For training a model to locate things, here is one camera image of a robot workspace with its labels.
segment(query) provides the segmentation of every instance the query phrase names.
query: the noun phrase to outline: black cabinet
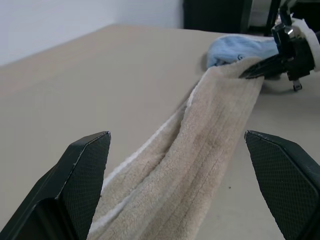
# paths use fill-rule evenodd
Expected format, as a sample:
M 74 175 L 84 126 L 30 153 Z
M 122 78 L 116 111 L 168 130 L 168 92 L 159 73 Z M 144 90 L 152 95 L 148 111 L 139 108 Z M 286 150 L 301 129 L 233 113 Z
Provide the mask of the black cabinet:
M 246 33 L 253 0 L 184 0 L 184 28 Z

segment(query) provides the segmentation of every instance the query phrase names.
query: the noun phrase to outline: towel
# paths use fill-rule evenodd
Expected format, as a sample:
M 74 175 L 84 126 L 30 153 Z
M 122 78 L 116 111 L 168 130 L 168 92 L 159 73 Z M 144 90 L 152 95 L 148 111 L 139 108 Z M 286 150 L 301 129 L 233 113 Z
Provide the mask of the towel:
M 207 53 L 207 68 L 232 64 L 248 57 L 267 59 L 278 54 L 273 37 L 231 34 L 216 39 Z
M 88 240 L 193 240 L 263 79 L 258 59 L 207 70 L 188 100 L 103 182 Z

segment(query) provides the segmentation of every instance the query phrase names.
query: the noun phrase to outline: blue towel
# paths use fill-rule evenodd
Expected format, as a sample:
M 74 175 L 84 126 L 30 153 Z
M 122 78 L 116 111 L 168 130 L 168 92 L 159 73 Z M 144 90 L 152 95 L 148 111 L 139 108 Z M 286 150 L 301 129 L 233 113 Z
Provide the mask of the blue towel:
M 228 35 L 215 40 L 207 54 L 207 67 L 231 64 L 247 57 L 267 59 L 278 54 L 271 37 Z

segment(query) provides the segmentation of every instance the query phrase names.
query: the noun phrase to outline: beige towel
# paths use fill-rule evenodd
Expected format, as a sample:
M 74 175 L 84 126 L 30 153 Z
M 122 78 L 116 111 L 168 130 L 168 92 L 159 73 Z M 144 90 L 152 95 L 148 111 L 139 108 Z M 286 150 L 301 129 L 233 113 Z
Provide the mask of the beige towel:
M 263 80 L 257 59 L 210 68 L 188 101 L 103 183 L 89 240 L 193 240 Z

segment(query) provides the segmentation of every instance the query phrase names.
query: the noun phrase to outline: beige table surface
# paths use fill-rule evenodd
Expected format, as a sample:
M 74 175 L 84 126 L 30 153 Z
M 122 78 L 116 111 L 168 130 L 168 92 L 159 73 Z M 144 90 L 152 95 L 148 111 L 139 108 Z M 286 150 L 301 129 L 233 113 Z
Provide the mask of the beige table surface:
M 71 142 L 111 131 L 106 174 L 139 148 L 186 99 L 220 35 L 109 26 L 1 67 L 0 229 Z M 320 160 L 320 81 L 313 74 L 302 84 L 290 94 L 285 79 L 266 82 L 246 128 L 288 138 Z M 197 239 L 283 239 L 243 139 Z

